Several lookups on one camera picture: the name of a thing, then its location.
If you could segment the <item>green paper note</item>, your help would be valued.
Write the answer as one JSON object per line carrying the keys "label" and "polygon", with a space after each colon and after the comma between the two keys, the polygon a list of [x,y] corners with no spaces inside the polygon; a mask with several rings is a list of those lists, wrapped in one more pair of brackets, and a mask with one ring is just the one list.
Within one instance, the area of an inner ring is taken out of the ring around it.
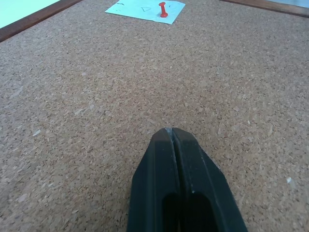
{"label": "green paper note", "polygon": [[[168,13],[166,18],[160,17],[161,2],[166,3],[165,9]],[[119,0],[105,12],[171,25],[184,7],[185,3],[173,0]]]}

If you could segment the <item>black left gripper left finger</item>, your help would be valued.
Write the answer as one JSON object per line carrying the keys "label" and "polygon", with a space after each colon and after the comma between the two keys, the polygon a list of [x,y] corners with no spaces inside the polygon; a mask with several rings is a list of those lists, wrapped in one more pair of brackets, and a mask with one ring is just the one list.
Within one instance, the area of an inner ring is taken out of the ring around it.
{"label": "black left gripper left finger", "polygon": [[156,132],[133,177],[126,232],[178,232],[180,183],[171,129]]}

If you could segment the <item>red pushpin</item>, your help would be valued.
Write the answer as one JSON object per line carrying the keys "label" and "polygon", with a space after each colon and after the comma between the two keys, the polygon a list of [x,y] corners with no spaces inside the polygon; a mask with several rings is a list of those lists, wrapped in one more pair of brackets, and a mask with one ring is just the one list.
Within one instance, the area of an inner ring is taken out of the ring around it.
{"label": "red pushpin", "polygon": [[159,6],[161,8],[161,14],[160,14],[160,17],[162,18],[166,18],[168,16],[168,13],[166,12],[166,9],[165,9],[165,2],[161,2],[159,3]]}

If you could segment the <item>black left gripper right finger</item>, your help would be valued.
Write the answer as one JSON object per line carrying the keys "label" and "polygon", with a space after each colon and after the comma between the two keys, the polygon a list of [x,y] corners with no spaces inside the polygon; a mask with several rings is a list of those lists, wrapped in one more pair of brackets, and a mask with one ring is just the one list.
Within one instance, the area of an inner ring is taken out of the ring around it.
{"label": "black left gripper right finger", "polygon": [[174,128],[172,134],[181,189],[181,231],[248,232],[221,170],[191,133]]}

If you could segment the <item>cork board with wooden frame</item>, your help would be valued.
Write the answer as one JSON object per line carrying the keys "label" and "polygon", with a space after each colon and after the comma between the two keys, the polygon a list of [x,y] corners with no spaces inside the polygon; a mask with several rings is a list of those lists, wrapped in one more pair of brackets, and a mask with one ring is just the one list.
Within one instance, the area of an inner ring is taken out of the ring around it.
{"label": "cork board with wooden frame", "polygon": [[192,133],[251,232],[309,232],[309,18],[83,0],[0,43],[0,232],[125,232],[152,135]]}

